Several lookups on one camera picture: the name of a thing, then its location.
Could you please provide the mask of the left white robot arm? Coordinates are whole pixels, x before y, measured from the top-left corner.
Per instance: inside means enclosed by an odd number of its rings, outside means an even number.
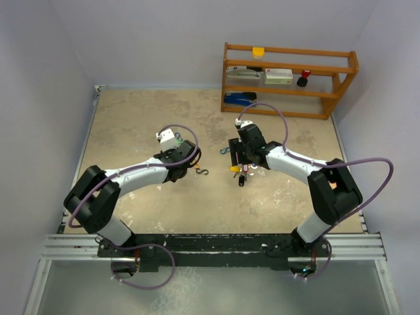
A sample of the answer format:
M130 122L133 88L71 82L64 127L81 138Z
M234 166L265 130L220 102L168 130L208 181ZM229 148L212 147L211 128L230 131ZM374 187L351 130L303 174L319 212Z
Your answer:
M64 208L72 214L69 226L76 220L87 233L111 241L112 250L120 257L132 255L135 234L114 215L118 199L149 185L176 182L200 157L200 147L184 140L175 149L122 169L88 167L64 199Z

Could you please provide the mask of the blue S carabiner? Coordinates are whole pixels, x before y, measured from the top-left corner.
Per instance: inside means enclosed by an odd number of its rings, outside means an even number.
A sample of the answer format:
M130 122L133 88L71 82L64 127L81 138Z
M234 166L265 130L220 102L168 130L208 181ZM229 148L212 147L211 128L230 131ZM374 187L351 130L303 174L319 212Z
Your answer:
M222 155L225 155L225 154L227 154L229 152L230 152L230 148L229 147L225 147L225 148L219 150L219 153L222 154Z

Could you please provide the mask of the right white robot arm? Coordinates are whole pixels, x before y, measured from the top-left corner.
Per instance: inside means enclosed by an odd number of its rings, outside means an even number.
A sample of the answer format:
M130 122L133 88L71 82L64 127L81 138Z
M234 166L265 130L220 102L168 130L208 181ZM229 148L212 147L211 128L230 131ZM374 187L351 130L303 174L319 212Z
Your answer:
M336 168L343 163L340 159L309 159L288 151L279 142L265 141L252 121L237 119L235 127L239 137L228 141L233 166L255 164L308 186L313 213L291 233L293 252L300 257L308 256L315 249L315 242L363 201L350 171L345 166Z

